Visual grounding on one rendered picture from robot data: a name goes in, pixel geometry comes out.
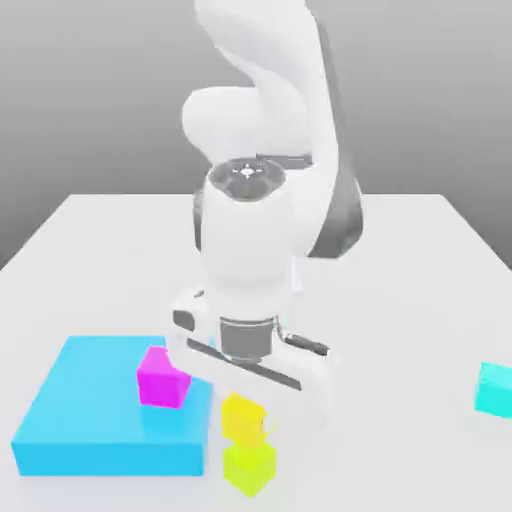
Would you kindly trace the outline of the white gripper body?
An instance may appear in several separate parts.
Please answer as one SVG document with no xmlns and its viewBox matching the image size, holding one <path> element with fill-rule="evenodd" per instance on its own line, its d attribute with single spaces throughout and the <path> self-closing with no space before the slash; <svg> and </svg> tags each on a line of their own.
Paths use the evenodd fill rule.
<svg viewBox="0 0 512 512">
<path fill-rule="evenodd" d="M 339 426 L 339 365 L 331 353 L 320 355 L 277 339 L 260 363 L 237 362 L 182 329 L 166 333 L 166 348 L 179 370 L 263 405 L 277 420 L 307 430 L 330 432 Z"/>
</svg>

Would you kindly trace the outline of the small yellow cube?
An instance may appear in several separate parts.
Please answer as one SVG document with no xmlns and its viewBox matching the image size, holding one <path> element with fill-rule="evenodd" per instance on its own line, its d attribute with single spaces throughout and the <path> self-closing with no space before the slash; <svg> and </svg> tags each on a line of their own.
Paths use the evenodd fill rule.
<svg viewBox="0 0 512 512">
<path fill-rule="evenodd" d="M 231 393 L 221 406 L 221 427 L 225 438 L 244 446 L 264 443 L 271 431 L 265 429 L 267 411 L 263 405 Z"/>
</svg>

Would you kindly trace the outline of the small lime cube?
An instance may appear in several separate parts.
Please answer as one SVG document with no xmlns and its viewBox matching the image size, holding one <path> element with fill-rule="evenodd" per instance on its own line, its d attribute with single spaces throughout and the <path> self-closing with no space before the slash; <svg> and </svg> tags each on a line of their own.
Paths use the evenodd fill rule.
<svg viewBox="0 0 512 512">
<path fill-rule="evenodd" d="M 233 443 L 223 451 L 224 478 L 246 496 L 258 494 L 276 470 L 277 451 L 266 442 L 255 446 Z"/>
</svg>

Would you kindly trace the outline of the small magenta cube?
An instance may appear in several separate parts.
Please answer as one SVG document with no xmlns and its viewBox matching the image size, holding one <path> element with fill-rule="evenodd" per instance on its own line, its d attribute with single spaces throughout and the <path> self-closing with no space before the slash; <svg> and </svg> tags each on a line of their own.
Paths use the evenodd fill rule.
<svg viewBox="0 0 512 512">
<path fill-rule="evenodd" d="M 150 346 L 136 370 L 139 402 L 144 406 L 180 409 L 192 377 L 175 368 L 167 349 Z"/>
</svg>

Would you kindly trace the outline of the small cyan cube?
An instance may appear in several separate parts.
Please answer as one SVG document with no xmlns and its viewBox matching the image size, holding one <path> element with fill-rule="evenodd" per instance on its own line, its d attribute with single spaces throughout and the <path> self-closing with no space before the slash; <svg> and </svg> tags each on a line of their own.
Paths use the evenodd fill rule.
<svg viewBox="0 0 512 512">
<path fill-rule="evenodd" d="M 483 362 L 474 400 L 477 411 L 512 419 L 512 367 Z"/>
</svg>

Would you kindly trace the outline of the large blue box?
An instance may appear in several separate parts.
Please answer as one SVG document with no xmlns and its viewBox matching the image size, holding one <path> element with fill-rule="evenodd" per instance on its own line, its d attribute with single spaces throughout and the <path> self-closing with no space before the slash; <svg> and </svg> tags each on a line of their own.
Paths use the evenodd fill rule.
<svg viewBox="0 0 512 512">
<path fill-rule="evenodd" d="M 201 476 L 212 406 L 192 381 L 179 409 L 143 406 L 136 370 L 159 336 L 67 339 L 11 447 L 22 476 Z"/>
</svg>

